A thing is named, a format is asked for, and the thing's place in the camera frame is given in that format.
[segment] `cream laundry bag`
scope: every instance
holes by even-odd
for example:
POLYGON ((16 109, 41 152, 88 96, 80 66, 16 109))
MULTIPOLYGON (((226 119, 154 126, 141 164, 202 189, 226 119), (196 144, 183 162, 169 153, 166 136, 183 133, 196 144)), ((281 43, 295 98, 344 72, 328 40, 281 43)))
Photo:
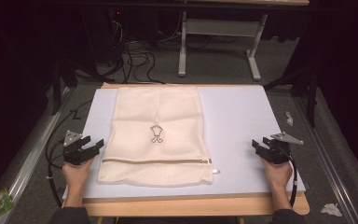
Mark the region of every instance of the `cream laundry bag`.
POLYGON ((213 183, 197 87, 118 88, 98 181, 135 186, 213 183))

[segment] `table leg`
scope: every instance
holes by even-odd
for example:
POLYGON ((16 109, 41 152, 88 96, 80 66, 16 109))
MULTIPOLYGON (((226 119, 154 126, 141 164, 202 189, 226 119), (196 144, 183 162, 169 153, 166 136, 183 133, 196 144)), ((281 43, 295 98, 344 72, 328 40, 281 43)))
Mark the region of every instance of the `table leg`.
POLYGON ((264 14, 261 17, 261 21, 257 27, 253 47, 251 50, 246 50, 246 55, 248 57, 248 62, 249 62, 249 66, 251 67, 254 81, 259 81, 261 79, 260 73, 258 72, 257 64, 255 62, 255 51, 257 50, 258 43, 260 42, 261 35, 263 34, 264 26, 266 25, 266 20, 267 20, 267 14, 264 14))
POLYGON ((245 218, 244 217, 240 217, 240 224, 245 224, 245 218))

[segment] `black wire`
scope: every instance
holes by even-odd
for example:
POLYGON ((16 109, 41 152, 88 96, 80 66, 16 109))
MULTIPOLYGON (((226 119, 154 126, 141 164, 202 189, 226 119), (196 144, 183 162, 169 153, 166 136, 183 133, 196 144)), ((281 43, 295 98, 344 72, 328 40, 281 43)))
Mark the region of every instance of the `black wire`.
MULTIPOLYGON (((130 69, 132 69, 133 67, 134 68, 134 71, 133 71, 133 74, 134 74, 134 77, 137 81, 142 81, 141 79, 139 79, 137 76, 136 76, 136 71, 138 71, 138 69, 142 66, 142 65, 147 65, 150 63, 150 59, 149 59, 149 56, 153 59, 152 60, 152 66, 147 70, 146 72, 146 75, 149 79, 150 82, 155 82, 155 83, 161 83, 161 84, 165 84, 165 82, 162 82, 162 81, 159 81, 159 80, 155 80, 153 78, 150 77, 150 72, 153 70, 153 68, 155 67, 156 65, 156 59, 155 59, 155 56, 153 53, 151 52, 141 52, 141 51, 133 51, 133 52, 130 52, 130 43, 127 45, 126 47, 127 51, 125 51, 124 53, 128 54, 129 55, 129 59, 127 60, 127 64, 130 66, 130 69), (133 63, 133 59, 136 59, 136 58, 143 58, 145 59, 143 62, 139 63, 139 64, 134 64, 133 63)), ((128 82, 128 78, 130 76, 130 72, 128 73, 127 76, 125 76, 125 81, 126 83, 128 82)))
POLYGON ((124 84, 129 83, 129 78, 130 78, 131 70, 132 70, 132 57, 131 57, 131 53, 129 51, 129 45, 130 44, 127 44, 127 52, 126 53, 129 55, 129 59, 130 59, 131 63, 130 63, 129 73, 127 75, 124 73, 124 81, 123 81, 124 84))
POLYGON ((290 196, 290 204, 293 207, 293 205, 295 204, 296 193, 297 193, 297 167, 296 167, 296 162, 295 162, 295 159, 293 159, 293 157, 291 155, 287 154, 283 149, 281 149, 281 151, 283 152, 283 154, 287 157, 287 159, 289 159, 289 161, 293 165, 293 172, 294 172, 293 187, 292 187, 292 195, 290 196))
POLYGON ((58 156, 54 157, 54 158, 51 160, 51 163, 54 164, 53 162, 54 162, 55 160, 57 160, 59 157, 63 157, 63 155, 58 155, 58 156))
POLYGON ((63 139, 58 141, 54 146, 53 148, 48 151, 48 147, 49 147, 49 142, 52 138, 52 136, 57 132, 57 130, 61 127, 61 125, 73 114, 75 113, 79 108, 81 108, 82 106, 88 104, 92 102, 92 100, 88 100, 87 102, 83 103, 82 105, 78 106, 77 108, 73 109, 73 110, 70 110, 69 114, 67 116, 65 116, 65 118, 63 118, 61 120, 61 122, 59 124, 57 124, 57 126, 54 128, 54 130, 51 132, 50 136, 48 137, 48 141, 46 142, 46 145, 45 145, 45 157, 46 157, 46 160, 48 162, 48 182, 50 184, 50 188, 51 188, 51 192, 53 194, 53 197, 54 197, 54 200, 56 201, 56 204, 59 206, 59 207, 62 207, 62 202, 60 200, 60 197, 58 195, 58 192, 57 192, 57 188, 55 186, 55 183, 54 183, 54 179, 53 179, 53 172, 52 172, 52 167, 55 167, 55 168, 59 168, 61 169, 61 166, 58 166, 56 164, 53 163, 53 161, 55 159, 57 159, 58 157, 52 159, 53 157, 53 154, 54 154, 54 151, 56 149, 56 147, 60 144, 63 144, 63 139))

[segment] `gray carpet floor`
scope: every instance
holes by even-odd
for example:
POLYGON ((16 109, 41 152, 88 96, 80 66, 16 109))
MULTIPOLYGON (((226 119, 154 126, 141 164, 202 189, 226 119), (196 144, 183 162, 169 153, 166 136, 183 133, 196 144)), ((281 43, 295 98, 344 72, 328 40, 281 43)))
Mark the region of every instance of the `gray carpet floor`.
MULTIPOLYGON (((164 42, 158 48, 148 46, 143 43, 133 43, 130 45, 132 56, 135 52, 152 52, 156 64, 149 76, 155 80, 166 83, 213 83, 213 84, 259 84, 264 85, 280 77, 285 66, 290 60, 292 52, 296 47, 296 41, 278 42, 276 39, 261 41, 255 56, 262 80, 254 82, 251 77, 250 68, 246 61, 244 51, 250 48, 252 41, 247 38, 234 39, 233 37, 214 37, 209 44, 203 48, 205 42, 193 39, 188 42, 187 48, 187 69, 186 76, 177 76, 179 45, 178 39, 164 42)), ((144 58, 133 58, 132 64, 142 63, 144 58)), ((147 82, 146 75, 151 63, 141 66, 136 71, 132 70, 129 82, 147 82)), ((109 69, 103 64, 99 65, 101 72, 109 69)), ((129 66, 124 66, 124 73, 128 73, 129 66)), ((124 80, 123 71, 113 74, 120 83, 124 80)), ((70 97, 62 107, 60 120, 69 114, 70 110, 77 108, 88 100, 91 100, 96 89, 100 88, 101 82, 88 78, 79 78, 79 85, 70 90, 70 97)), ((321 158, 319 142, 315 141, 314 133, 320 137, 324 148, 329 156, 329 164, 337 172, 338 179, 342 182, 348 193, 351 203, 358 216, 358 162, 351 154, 334 118, 331 116, 328 106, 324 101, 323 95, 318 92, 315 110, 316 128, 310 128, 304 119, 304 111, 301 103, 305 98, 293 98, 289 91, 290 86, 280 86, 272 91, 268 91, 268 99, 274 111, 275 117, 282 129, 291 133, 296 138, 303 140, 305 146, 292 146, 293 156, 296 159, 298 170, 308 189, 306 196, 310 204, 310 213, 305 215, 308 223, 358 223, 358 217, 351 219, 353 211, 344 212, 343 217, 335 217, 321 213, 327 203, 338 203, 338 209, 343 212, 345 207, 339 203, 339 195, 335 189, 334 180, 329 177, 329 171, 324 168, 324 158, 321 158), (294 118, 294 125, 286 123, 285 112, 289 111, 294 118)), ((81 133, 90 104, 86 104, 78 109, 77 118, 66 119, 57 132, 51 136, 50 147, 62 138, 66 130, 81 133)), ((35 127, 34 134, 41 132, 43 122, 35 127)), ((31 134, 30 140, 34 140, 36 135, 31 134)), ((18 156, 13 160, 7 173, 0 181, 0 188, 10 188, 16 178, 21 166, 26 160, 31 148, 24 147, 18 156)), ((51 214, 58 208, 50 192, 50 187, 46 179, 47 162, 44 154, 38 158, 35 167, 32 168, 32 175, 27 181, 26 187, 12 209, 7 223, 47 223, 51 214)), ((64 179, 60 170, 54 174, 59 192, 65 187, 64 179)), ((270 217, 256 216, 245 217, 246 224, 268 223, 270 217)), ((105 218, 103 223, 113 223, 112 218, 105 218)), ((97 217, 91 218, 92 223, 97 223, 97 217)))

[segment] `black cable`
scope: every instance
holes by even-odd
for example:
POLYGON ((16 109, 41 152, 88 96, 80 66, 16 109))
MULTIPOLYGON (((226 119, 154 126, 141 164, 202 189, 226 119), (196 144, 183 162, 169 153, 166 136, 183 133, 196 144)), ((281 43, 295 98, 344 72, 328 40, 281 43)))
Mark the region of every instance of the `black cable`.
POLYGON ((297 193, 297 167, 296 167, 296 162, 295 159, 293 159, 293 157, 289 154, 287 154, 284 150, 281 149, 281 151, 283 152, 283 154, 287 157, 287 159, 289 159, 289 161, 292 163, 293 165, 293 172, 294 172, 294 176, 293 176, 293 187, 292 187, 292 195, 290 196, 290 204, 293 205, 295 204, 295 200, 296 200, 296 193, 297 193))
POLYGON ((65 118, 63 118, 61 120, 61 122, 59 124, 57 124, 57 126, 54 128, 54 130, 51 132, 50 136, 48 137, 48 141, 46 142, 46 145, 45 145, 45 157, 46 157, 46 160, 48 162, 48 176, 47 176, 47 179, 48 179, 48 182, 50 184, 50 188, 51 188, 51 192, 53 194, 53 197, 54 197, 54 200, 56 201, 56 204, 59 206, 59 207, 62 207, 62 202, 60 200, 60 197, 58 195, 58 192, 57 192, 57 188, 55 186, 55 183, 54 183, 54 179, 53 179, 53 172, 52 172, 52 167, 54 168, 58 168, 58 169, 61 169, 61 166, 58 166, 56 164, 54 164, 53 162, 59 157, 55 157, 54 159, 52 159, 53 157, 53 154, 54 154, 54 151, 56 149, 56 147, 58 145, 61 145, 63 144, 63 141, 64 139, 58 141, 52 148, 50 151, 48 151, 48 147, 49 147, 49 142, 51 140, 51 137, 57 132, 57 130, 61 127, 61 125, 73 114, 75 113, 78 109, 80 109, 82 106, 88 104, 92 102, 92 100, 89 100, 85 103, 83 103, 82 105, 78 106, 77 108, 73 109, 73 110, 70 110, 69 114, 67 116, 65 116, 65 118))
POLYGON ((162 81, 159 81, 159 80, 155 80, 155 79, 152 79, 150 77, 150 71, 154 68, 154 66, 156 65, 156 59, 154 57, 154 54, 150 53, 150 52, 145 52, 145 54, 150 54, 150 56, 152 56, 153 58, 153 65, 149 68, 149 70, 147 70, 146 74, 147 74, 147 77, 149 78, 150 81, 152 82, 156 82, 156 83, 161 83, 161 84, 165 84, 165 82, 162 82, 162 81))
POLYGON ((127 44, 127 47, 126 47, 127 52, 126 52, 126 53, 129 55, 129 60, 131 61, 131 63, 130 63, 129 73, 128 73, 127 75, 124 73, 124 81, 123 81, 124 84, 128 84, 128 83, 129 83, 129 78, 130 78, 131 70, 132 70, 132 57, 131 57, 131 53, 130 53, 130 51, 129 51, 129 45, 130 45, 130 44, 127 44))
POLYGON ((134 66, 135 66, 135 69, 133 70, 133 76, 135 77, 135 79, 136 79, 137 81, 145 82, 144 80, 141 80, 140 78, 137 77, 136 71, 137 71, 138 68, 140 68, 142 65, 148 64, 148 63, 149 63, 149 59, 148 59, 147 55, 136 55, 136 56, 133 56, 133 58, 143 58, 143 59, 144 59, 144 61, 143 61, 142 63, 134 65, 134 66))

